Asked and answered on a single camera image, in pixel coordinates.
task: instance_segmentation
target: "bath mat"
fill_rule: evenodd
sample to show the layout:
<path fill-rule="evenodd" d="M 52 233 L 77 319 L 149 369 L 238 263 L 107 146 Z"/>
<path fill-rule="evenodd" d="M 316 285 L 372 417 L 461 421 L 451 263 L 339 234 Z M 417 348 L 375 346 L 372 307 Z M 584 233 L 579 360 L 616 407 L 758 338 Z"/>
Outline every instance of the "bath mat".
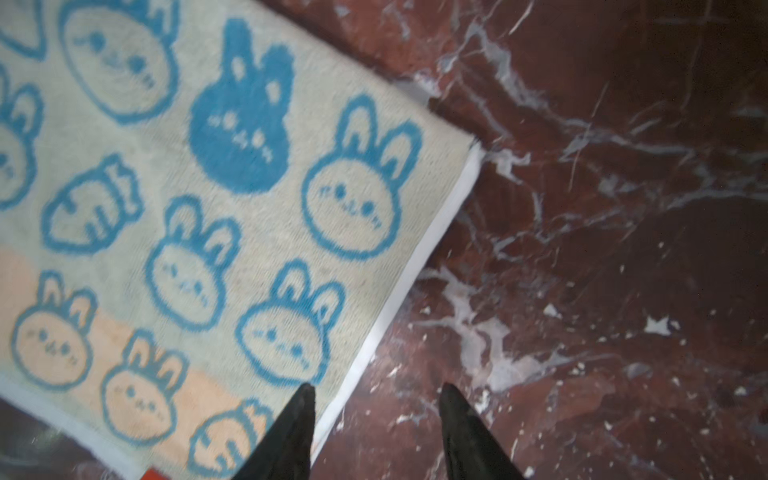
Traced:
<path fill-rule="evenodd" d="M 481 149 L 251 0 L 0 3 L 0 395 L 125 478 L 314 455 Z"/>

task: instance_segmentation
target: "rabbit pattern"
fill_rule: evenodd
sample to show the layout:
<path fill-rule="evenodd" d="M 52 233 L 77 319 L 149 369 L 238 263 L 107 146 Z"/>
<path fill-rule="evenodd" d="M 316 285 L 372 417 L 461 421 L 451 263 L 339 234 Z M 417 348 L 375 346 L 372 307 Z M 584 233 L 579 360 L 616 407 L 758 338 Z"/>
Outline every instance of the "rabbit pattern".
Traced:
<path fill-rule="evenodd" d="M 93 363 L 88 330 L 97 308 L 90 289 L 66 297 L 59 272 L 40 274 L 37 303 L 19 316 L 11 337 L 13 360 L 29 381 L 64 392 L 85 380 Z"/>
<path fill-rule="evenodd" d="M 167 438 L 177 423 L 174 393 L 184 384 L 188 361 L 183 353 L 157 354 L 152 332 L 138 329 L 101 384 L 104 422 L 115 436 L 136 446 Z"/>
<path fill-rule="evenodd" d="M 165 111 L 178 89 L 178 0 L 72 0 L 59 40 L 85 94 L 119 124 Z"/>
<path fill-rule="evenodd" d="M 338 282 L 313 293 L 306 263 L 286 263 L 270 298 L 250 307 L 237 325 L 237 341 L 257 374 L 278 386 L 319 383 L 331 357 L 328 333 L 339 319 L 345 295 Z"/>
<path fill-rule="evenodd" d="M 187 469 L 203 477 L 229 478 L 237 473 L 272 425 L 272 411 L 256 399 L 203 422 L 190 439 Z"/>
<path fill-rule="evenodd" d="M 422 147 L 422 131 L 406 121 L 376 144 L 373 99 L 349 101 L 336 147 L 310 168 L 302 186 L 304 220 L 315 241 L 347 260 L 368 260 L 388 249 L 402 219 L 400 187 Z"/>
<path fill-rule="evenodd" d="M 192 152 L 211 180 L 235 194 L 267 192 L 288 170 L 283 118 L 293 90 L 293 56 L 275 45 L 260 63 L 253 63 L 246 22 L 229 20 L 221 76 L 192 105 Z"/>
<path fill-rule="evenodd" d="M 203 231 L 200 199 L 187 195 L 168 205 L 165 230 L 144 269 L 154 304 L 185 329 L 211 329 L 227 302 L 223 276 L 240 249 L 240 227 L 228 217 Z"/>
<path fill-rule="evenodd" d="M 27 58 L 45 58 L 43 0 L 0 2 L 0 43 Z"/>
<path fill-rule="evenodd" d="M 8 72 L 0 65 L 0 211 L 14 207 L 37 175 L 35 138 L 43 122 L 43 100 L 33 84 L 11 93 Z"/>
<path fill-rule="evenodd" d="M 135 172 L 118 154 L 70 180 L 43 208 L 43 244 L 55 252 L 93 254 L 144 212 Z"/>

